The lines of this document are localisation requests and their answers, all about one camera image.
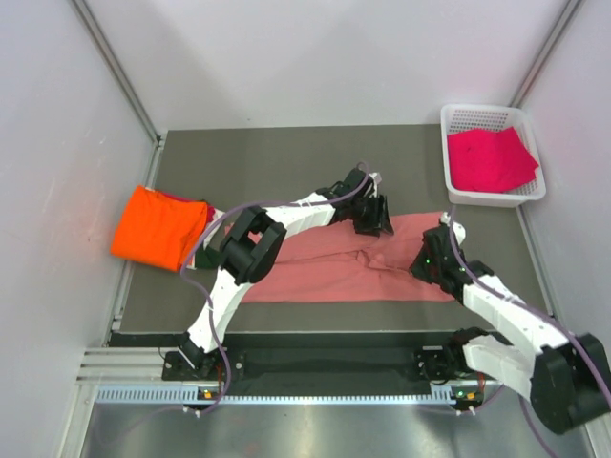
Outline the salmon pink t shirt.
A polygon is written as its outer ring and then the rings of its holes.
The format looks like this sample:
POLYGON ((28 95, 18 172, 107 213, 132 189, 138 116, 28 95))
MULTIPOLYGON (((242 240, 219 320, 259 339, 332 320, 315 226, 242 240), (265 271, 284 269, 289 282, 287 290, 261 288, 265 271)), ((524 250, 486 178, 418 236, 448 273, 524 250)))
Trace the salmon pink t shirt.
POLYGON ((242 299, 252 302, 449 302, 452 297, 410 273, 423 233, 439 212, 390 218, 394 233, 359 235, 345 220, 283 242, 270 273, 242 299))

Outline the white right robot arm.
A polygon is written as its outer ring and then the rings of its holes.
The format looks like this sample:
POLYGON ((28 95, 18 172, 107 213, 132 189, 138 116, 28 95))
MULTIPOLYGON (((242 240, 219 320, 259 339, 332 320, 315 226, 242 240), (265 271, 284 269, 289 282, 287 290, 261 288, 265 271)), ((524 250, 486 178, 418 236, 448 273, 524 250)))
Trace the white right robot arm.
POLYGON ((421 364, 430 380, 449 381, 474 372, 488 375, 528 402, 552 432, 563 434, 610 411, 610 368, 603 344, 575 336, 540 311, 529 309, 492 269, 466 261, 464 228, 442 218, 424 232, 412 275, 438 286, 491 324, 459 329, 438 358, 421 364))

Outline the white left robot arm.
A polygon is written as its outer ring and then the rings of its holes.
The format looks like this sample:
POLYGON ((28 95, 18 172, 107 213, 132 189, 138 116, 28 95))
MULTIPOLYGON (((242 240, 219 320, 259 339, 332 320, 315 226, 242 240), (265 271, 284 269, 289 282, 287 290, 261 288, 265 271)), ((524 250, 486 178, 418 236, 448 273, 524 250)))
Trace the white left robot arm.
POLYGON ((236 216, 220 245, 220 265, 211 290, 186 274, 182 280, 203 295, 203 307, 178 340, 183 366, 196 378, 216 369, 214 351, 223 351, 222 338, 245 294, 272 270, 283 243, 317 227, 350 220, 356 233, 378 237, 393 233, 387 198, 379 193, 381 175, 360 162, 345 179, 292 201, 258 201, 234 207, 214 220, 186 255, 194 258, 206 238, 221 223, 236 216))

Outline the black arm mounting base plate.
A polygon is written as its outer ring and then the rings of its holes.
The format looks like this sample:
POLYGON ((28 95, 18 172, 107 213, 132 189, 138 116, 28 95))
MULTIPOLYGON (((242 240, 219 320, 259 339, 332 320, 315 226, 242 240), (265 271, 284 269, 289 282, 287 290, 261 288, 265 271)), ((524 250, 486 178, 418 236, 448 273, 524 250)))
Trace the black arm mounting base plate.
POLYGON ((451 332, 229 334, 202 370, 178 344, 164 358, 162 380, 206 382, 231 395, 422 394, 474 373, 458 362, 451 332))

